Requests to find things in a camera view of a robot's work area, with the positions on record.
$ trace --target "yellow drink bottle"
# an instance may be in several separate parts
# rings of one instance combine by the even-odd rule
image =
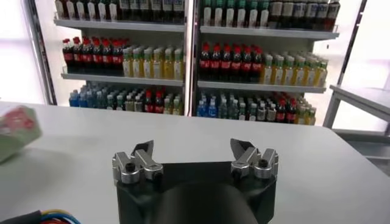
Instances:
[[[292,76],[294,73],[294,68],[293,68],[294,58],[292,56],[287,56],[285,61],[286,61],[286,66],[283,70],[282,85],[289,86],[292,85],[291,81],[293,79]]]

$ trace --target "plastic bottle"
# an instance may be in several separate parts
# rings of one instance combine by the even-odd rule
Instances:
[[[172,48],[165,50],[164,79],[173,79]]]
[[[272,76],[272,59],[273,57],[269,54],[266,55],[266,63],[260,76],[260,83],[265,85],[271,84],[271,76]]]
[[[327,18],[325,20],[325,30],[326,31],[333,31],[339,10],[340,10],[339,0],[332,0],[329,3],[328,15],[327,15]]]

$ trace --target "juice bottle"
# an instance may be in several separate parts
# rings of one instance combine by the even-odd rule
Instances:
[[[174,78],[176,80],[183,80],[183,76],[184,76],[183,50],[181,48],[178,48],[175,50]]]
[[[271,55],[267,54],[265,66],[263,68],[263,72],[260,75],[260,83],[261,84],[265,84],[265,85],[271,84],[272,59],[273,59],[273,57]]]
[[[147,79],[154,78],[153,75],[153,61],[152,61],[152,49],[147,48],[144,50],[144,76]]]
[[[165,50],[164,79],[173,79],[172,48]]]
[[[333,31],[339,10],[340,10],[339,0],[332,0],[329,3],[328,15],[327,18],[325,19],[326,31]]]
[[[287,56],[286,59],[286,66],[283,71],[283,77],[282,77],[282,85],[293,85],[292,84],[292,77],[294,73],[294,58],[292,56]]]

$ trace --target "dark bottle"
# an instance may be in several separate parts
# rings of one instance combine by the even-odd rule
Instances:
[[[214,51],[211,55],[211,72],[210,72],[210,80],[218,80],[219,79],[219,69],[221,68],[221,47],[219,44],[214,45]]]
[[[286,118],[286,101],[281,100],[276,109],[276,122],[284,123]]]
[[[102,46],[100,45],[99,39],[93,41],[93,63],[94,67],[101,71],[103,66],[103,54]]]
[[[240,69],[241,69],[241,49],[238,46],[235,46],[232,65],[231,65],[231,70],[232,70],[230,74],[231,82],[241,81],[241,76],[239,72]]]
[[[229,73],[230,73],[231,64],[232,64],[231,49],[230,49],[229,45],[225,44],[224,55],[222,56],[221,72],[219,74],[219,79],[221,81],[228,81],[229,80]]]
[[[203,44],[202,52],[200,53],[200,80],[207,80],[210,73],[210,47],[207,43]]]
[[[153,11],[153,22],[162,22],[163,21],[163,4],[162,0],[153,0],[152,1],[152,11]]]
[[[333,31],[339,10],[340,10],[339,0],[332,0],[329,4],[328,15],[325,20],[326,31]]]
[[[270,16],[268,19],[268,26],[271,29],[276,29],[279,27],[280,17],[282,15],[282,7],[283,3],[281,2],[281,0],[276,0],[270,3]]]
[[[110,46],[110,42],[108,40],[103,40],[103,65],[105,69],[113,68],[113,60],[112,60],[112,48]]]
[[[184,23],[184,0],[174,0],[173,22],[178,24]]]
[[[173,22],[173,0],[163,0],[164,22]]]
[[[252,54],[250,48],[245,47],[243,53],[243,62],[241,63],[242,82],[250,82],[250,69],[252,67]]]
[[[309,0],[305,12],[305,29],[313,29],[313,25],[316,22],[317,9],[317,0]]]
[[[291,28],[291,17],[293,16],[293,0],[285,0],[283,3],[282,17],[280,18],[281,28]]]

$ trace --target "soda bottle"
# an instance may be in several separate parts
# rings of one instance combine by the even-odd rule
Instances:
[[[276,29],[279,27],[280,16],[282,15],[282,7],[283,3],[280,0],[271,2],[269,6],[269,8],[271,9],[271,15],[268,19],[268,26],[271,29]]]
[[[291,27],[291,17],[293,16],[294,3],[293,0],[285,0],[283,3],[282,18],[280,19],[281,28]]]
[[[184,1],[185,0],[175,0],[173,2],[174,23],[178,23],[178,24],[184,23]]]
[[[309,0],[305,12],[305,28],[313,29],[317,15],[317,0]]]
[[[233,54],[233,60],[231,65],[231,75],[230,75],[230,81],[232,82],[240,82],[241,81],[241,75],[239,70],[241,69],[241,49],[236,46],[234,49]]]
[[[141,19],[140,0],[130,0],[131,20],[139,21]]]
[[[140,9],[141,9],[141,21],[150,21],[151,20],[151,7],[149,5],[149,0],[140,0]]]
[[[250,69],[252,67],[252,54],[250,48],[245,47],[243,62],[241,63],[242,82],[250,82]]]
[[[210,73],[210,47],[207,43],[203,44],[202,52],[200,53],[200,80],[207,80]]]
[[[221,81],[229,80],[230,65],[232,64],[232,56],[230,54],[230,46],[225,44],[224,55],[221,61],[221,72],[219,73],[219,79]]]
[[[153,22],[163,21],[162,0],[152,0]]]
[[[164,23],[173,22],[173,0],[163,0]]]
[[[340,10],[339,0],[332,0],[329,3],[328,15],[327,15],[327,18],[325,19],[325,30],[326,31],[333,31],[339,10]]]
[[[211,72],[210,80],[218,80],[219,78],[219,69],[221,67],[221,48],[219,43],[214,45],[214,51],[211,55]]]
[[[234,26],[235,3],[235,0],[227,0],[226,27]]]
[[[246,0],[238,0],[237,27],[245,27],[246,26],[245,4],[246,4]]]

